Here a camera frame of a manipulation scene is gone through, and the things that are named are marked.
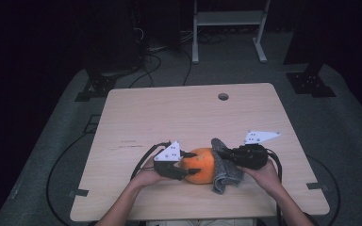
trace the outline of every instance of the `person's left hand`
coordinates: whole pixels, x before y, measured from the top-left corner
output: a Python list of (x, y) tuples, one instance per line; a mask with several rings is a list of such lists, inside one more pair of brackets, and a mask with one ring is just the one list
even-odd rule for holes
[(154, 158), (151, 156), (140, 169), (140, 172), (132, 179), (132, 182), (137, 183), (139, 186), (152, 186), (164, 180), (171, 179), (162, 177), (155, 171)]

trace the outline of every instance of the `white metal frame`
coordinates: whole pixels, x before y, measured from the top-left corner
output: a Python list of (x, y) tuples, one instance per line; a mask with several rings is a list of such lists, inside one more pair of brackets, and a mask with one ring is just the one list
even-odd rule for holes
[(264, 25), (269, 12), (270, 1), (266, 0), (263, 10), (254, 11), (198, 11), (198, 0), (195, 0), (193, 6), (193, 43), (192, 43), (192, 62), (199, 63), (198, 52), (198, 26), (201, 25), (245, 25), (258, 24), (257, 37), (253, 38), (255, 49), (261, 63), (266, 63), (267, 58), (261, 47), (261, 38), (263, 36)]

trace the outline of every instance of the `wooden table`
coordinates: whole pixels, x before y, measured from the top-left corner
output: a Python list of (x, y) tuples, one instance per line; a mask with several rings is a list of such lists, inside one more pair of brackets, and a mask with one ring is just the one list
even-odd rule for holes
[[(271, 84), (114, 89), (107, 96), (71, 212), (74, 221), (99, 219), (129, 182), (142, 156), (155, 144), (179, 140), (189, 152), (210, 147), (214, 137), (229, 148), (243, 144), (249, 130), (277, 131), (262, 143), (283, 166), (283, 184), (303, 211), (324, 215), (329, 205), (288, 116)], [(212, 185), (166, 181), (146, 187), (130, 219), (252, 218), (275, 216), (275, 202), (250, 176), (223, 195)]]

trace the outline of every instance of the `gray cloth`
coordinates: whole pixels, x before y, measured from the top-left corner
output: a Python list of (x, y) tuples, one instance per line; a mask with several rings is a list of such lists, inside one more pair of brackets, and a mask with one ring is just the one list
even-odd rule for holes
[(221, 140), (213, 138), (211, 146), (215, 164), (212, 190), (222, 195), (226, 185), (237, 186), (243, 180), (243, 171), (239, 170), (231, 160), (220, 158), (219, 152), (230, 152)]

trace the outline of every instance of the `orange object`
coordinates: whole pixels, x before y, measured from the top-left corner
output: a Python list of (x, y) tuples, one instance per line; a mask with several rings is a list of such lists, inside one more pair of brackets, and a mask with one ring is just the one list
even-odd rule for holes
[(196, 156), (190, 158), (182, 158), (179, 162), (180, 168), (201, 169), (193, 175), (187, 175), (185, 179), (194, 184), (210, 184), (214, 178), (214, 157), (211, 148), (199, 148), (191, 151)]

